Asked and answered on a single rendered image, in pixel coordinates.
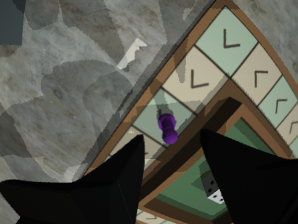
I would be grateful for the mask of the purple game pawn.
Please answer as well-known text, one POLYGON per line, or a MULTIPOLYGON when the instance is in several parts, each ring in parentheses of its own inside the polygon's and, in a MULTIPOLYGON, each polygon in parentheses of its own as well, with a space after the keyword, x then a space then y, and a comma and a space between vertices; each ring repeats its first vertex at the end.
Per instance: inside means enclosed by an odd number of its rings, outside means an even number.
POLYGON ((164 113, 158 117, 157 120, 158 128, 162 131, 162 140, 165 141, 166 144, 176 143, 178 139, 178 133, 174 131, 174 127, 176 127, 176 120, 169 113, 164 113))

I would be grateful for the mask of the grey die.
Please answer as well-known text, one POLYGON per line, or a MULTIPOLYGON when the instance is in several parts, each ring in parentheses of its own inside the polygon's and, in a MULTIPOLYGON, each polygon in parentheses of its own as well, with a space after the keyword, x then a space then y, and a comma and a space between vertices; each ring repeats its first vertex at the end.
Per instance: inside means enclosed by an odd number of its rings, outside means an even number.
POLYGON ((206 176, 204 180, 201 180, 201 183, 204 185, 206 196, 208 196, 210 200, 216 201, 218 204, 222 204, 222 202, 225 200, 222 198, 223 196, 220 192, 220 188, 218 188, 212 173, 210 173, 209 176, 206 176))

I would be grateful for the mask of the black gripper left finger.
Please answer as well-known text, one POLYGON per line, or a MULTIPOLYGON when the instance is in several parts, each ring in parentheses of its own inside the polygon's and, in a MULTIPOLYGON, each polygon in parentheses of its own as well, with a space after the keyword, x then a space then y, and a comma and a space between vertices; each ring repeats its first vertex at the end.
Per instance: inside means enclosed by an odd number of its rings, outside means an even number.
POLYGON ((52 224, 136 224, 145 171, 145 137, 73 183, 4 180, 0 194, 19 216, 52 224))

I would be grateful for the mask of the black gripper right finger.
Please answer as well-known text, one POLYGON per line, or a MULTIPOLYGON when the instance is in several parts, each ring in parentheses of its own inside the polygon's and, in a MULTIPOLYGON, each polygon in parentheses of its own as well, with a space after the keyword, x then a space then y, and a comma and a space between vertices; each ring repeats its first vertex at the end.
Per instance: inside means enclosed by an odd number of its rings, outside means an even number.
POLYGON ((208 128, 201 147, 234 224, 285 224, 298 208, 298 157, 282 159, 208 128))

